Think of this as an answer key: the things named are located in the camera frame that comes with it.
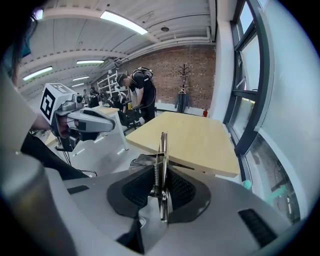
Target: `black pants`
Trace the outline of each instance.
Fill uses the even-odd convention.
[[[88,178],[87,175],[61,160],[39,138],[30,133],[24,139],[21,152],[39,160],[44,167],[57,170],[64,181]]]
[[[156,110],[156,97],[155,93],[150,93],[146,99],[142,99],[141,103],[143,106],[141,108],[142,118],[144,119],[144,122],[147,123],[150,120],[154,119],[156,117],[155,110]]]

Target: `light wooden tabletop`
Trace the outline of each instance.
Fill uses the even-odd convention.
[[[199,171],[235,177],[239,162],[220,121],[164,112],[126,136],[128,143],[158,152],[162,132],[168,132],[169,160]]]
[[[99,111],[100,113],[104,115],[111,115],[115,112],[118,112],[118,108],[113,108],[113,107],[105,107],[105,106],[95,106],[92,108],[93,110]]]
[[[48,136],[48,138],[45,141],[45,145],[47,147],[50,147],[51,145],[53,145],[56,142],[57,137],[53,135],[53,133],[50,131],[50,134]]]

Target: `green object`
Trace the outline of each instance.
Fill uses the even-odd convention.
[[[244,186],[247,190],[251,189],[251,181],[250,180],[243,181],[242,186]]]
[[[275,191],[271,193],[271,195],[267,198],[267,202],[272,205],[272,202],[274,199],[280,197],[282,194],[284,194],[287,191],[285,185],[281,185],[279,188],[277,188]]]

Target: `fire extinguisher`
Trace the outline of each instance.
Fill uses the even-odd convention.
[[[203,115],[202,115],[202,116],[206,118],[207,115],[208,115],[208,111],[207,111],[207,109],[205,109],[205,110],[203,111]]]

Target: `red brick wall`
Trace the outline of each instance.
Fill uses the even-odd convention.
[[[214,46],[193,45],[167,48],[152,52],[120,66],[119,71],[131,74],[138,67],[147,67],[154,72],[156,102],[175,103],[182,85],[179,66],[186,64],[188,74],[187,91],[191,97],[191,107],[209,109],[214,91],[216,70],[216,49]]]

